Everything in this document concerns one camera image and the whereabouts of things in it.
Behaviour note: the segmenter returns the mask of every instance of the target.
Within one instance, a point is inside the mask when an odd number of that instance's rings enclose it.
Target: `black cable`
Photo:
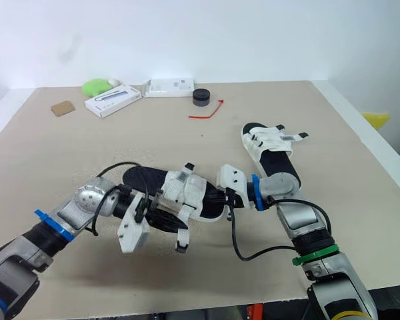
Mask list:
[[[94,236],[98,236],[98,232],[96,231],[96,221],[98,220],[98,216],[99,216],[99,212],[101,211],[101,208],[105,202],[105,200],[107,200],[108,196],[114,192],[114,190],[118,190],[119,186],[115,185],[114,187],[112,187],[110,190],[108,190],[103,198],[101,199],[101,201],[99,202],[96,210],[95,210],[95,214],[93,215],[93,219],[92,219],[92,227],[91,228],[85,228],[86,230],[90,231],[93,233]]]
[[[104,170],[102,170],[100,173],[97,174],[97,177],[102,177],[108,171],[110,171],[110,170],[112,170],[112,169],[114,169],[116,167],[119,167],[121,165],[134,165],[134,166],[137,166],[137,167],[141,166],[139,163],[133,162],[133,161],[118,162],[118,163],[115,163],[113,165],[110,165],[109,167],[106,167]]]
[[[288,250],[295,250],[294,247],[290,247],[288,245],[276,245],[274,247],[266,248],[264,250],[261,250],[260,252],[256,252],[254,255],[251,255],[249,257],[244,257],[241,255],[239,247],[237,246],[237,239],[235,236],[235,216],[234,216],[234,207],[232,205],[229,205],[229,212],[231,215],[231,237],[233,239],[233,247],[235,254],[240,258],[242,261],[250,261],[253,260],[254,258],[263,255],[264,253],[273,251],[273,250],[280,250],[280,249],[288,249]]]
[[[320,213],[324,216],[324,218],[326,220],[327,230],[328,230],[329,234],[332,235],[331,220],[329,219],[329,216],[327,215],[326,211],[323,208],[319,207],[315,203],[312,203],[312,202],[309,202],[306,200],[300,200],[300,199],[278,199],[278,200],[273,199],[272,201],[270,201],[268,203],[268,205],[270,207],[272,207],[273,205],[276,205],[278,203],[284,203],[284,202],[301,203],[303,205],[308,205],[308,206],[320,211]]]
[[[97,177],[102,177],[102,176],[103,176],[104,174],[106,174],[108,171],[110,171],[110,170],[112,170],[112,169],[114,169],[114,168],[116,168],[116,167],[119,167],[119,166],[121,166],[121,165],[134,165],[134,166],[139,167],[139,168],[141,169],[140,172],[141,172],[141,176],[142,176],[142,179],[143,179],[143,182],[144,182],[144,186],[145,186],[145,202],[146,202],[146,204],[147,204],[147,207],[146,207],[146,208],[147,208],[147,210],[148,210],[148,209],[149,209],[149,202],[148,202],[148,200],[149,200],[149,190],[148,190],[148,184],[147,184],[147,180],[146,180],[146,178],[145,178],[145,175],[144,175],[144,173],[143,173],[143,171],[142,171],[143,168],[142,168],[142,166],[141,166],[139,163],[133,162],[133,161],[118,162],[118,163],[115,163],[115,164],[113,164],[113,165],[110,165],[109,167],[106,167],[104,170],[102,170],[100,173],[97,174]],[[118,188],[119,188],[119,186],[116,185],[116,186],[112,187],[110,190],[108,190],[108,191],[104,194],[102,200],[99,202],[98,207],[97,207],[96,210],[95,210],[95,214],[93,215],[91,227],[90,227],[90,228],[89,228],[89,227],[86,227],[86,228],[85,228],[86,231],[92,232],[94,236],[98,236],[98,235],[99,235],[98,232],[97,232],[97,230],[96,230],[96,222],[97,222],[97,220],[98,220],[99,212],[101,211],[101,208],[102,208],[102,206],[103,206],[105,200],[108,198],[108,196],[109,196],[114,190],[117,190]]]

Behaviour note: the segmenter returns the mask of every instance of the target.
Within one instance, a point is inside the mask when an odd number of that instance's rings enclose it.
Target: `table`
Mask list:
[[[210,182],[224,163],[257,170],[240,129],[248,122],[282,123],[310,137],[291,158],[304,195],[325,208],[333,236],[368,289],[400,285],[400,188],[327,100],[306,81],[202,85],[211,104],[190,98],[142,99],[100,119],[84,107],[78,87],[40,88],[0,134],[0,246],[30,229],[36,209],[48,212],[102,168],[132,160],[178,170],[186,162]],[[215,102],[220,110],[208,120]],[[50,106],[76,110],[55,117]],[[125,168],[109,174],[120,182]],[[291,264],[292,251],[238,260],[231,226],[191,222],[187,254],[175,235],[154,231],[145,247],[120,252],[119,220],[101,218],[99,237],[81,234],[40,275],[41,286],[19,320],[68,319],[219,307],[306,297],[309,284]],[[237,211],[237,238],[247,255],[288,245],[274,209]]]

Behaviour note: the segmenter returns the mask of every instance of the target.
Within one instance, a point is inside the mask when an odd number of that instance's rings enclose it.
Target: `yellow object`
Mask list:
[[[332,320],[339,320],[339,319],[348,317],[348,316],[350,316],[350,315],[356,315],[356,316],[359,316],[359,317],[364,317],[364,318],[372,319],[372,318],[371,318],[369,315],[367,315],[366,313],[363,313],[363,312],[360,312],[360,311],[354,311],[354,310],[352,310],[352,311],[340,312],[340,313],[338,313],[336,316],[334,316],[334,317],[332,318]]]
[[[389,113],[378,115],[376,113],[363,112],[362,115],[376,130],[382,128],[389,118],[391,118]]]

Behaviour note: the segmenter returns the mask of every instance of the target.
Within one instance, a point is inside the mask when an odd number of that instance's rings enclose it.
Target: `product box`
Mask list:
[[[184,79],[152,79],[145,84],[144,96],[158,97],[191,97],[194,90],[194,80]]]
[[[120,110],[142,98],[141,92],[130,85],[119,85],[92,99],[86,100],[85,105],[100,118]]]

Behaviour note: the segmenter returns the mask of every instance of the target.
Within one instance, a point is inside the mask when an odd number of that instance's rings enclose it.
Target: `red object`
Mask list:
[[[262,303],[247,306],[247,316],[250,320],[262,320],[263,311],[264,305]]]
[[[198,117],[196,115],[189,115],[188,118],[192,118],[192,119],[208,119],[208,118],[212,118],[212,116],[216,113],[216,111],[218,111],[218,109],[220,108],[220,106],[222,106],[223,103],[224,103],[223,99],[218,100],[218,106],[214,110],[214,112],[212,112],[211,115],[208,115],[208,116],[205,116],[205,117]]]

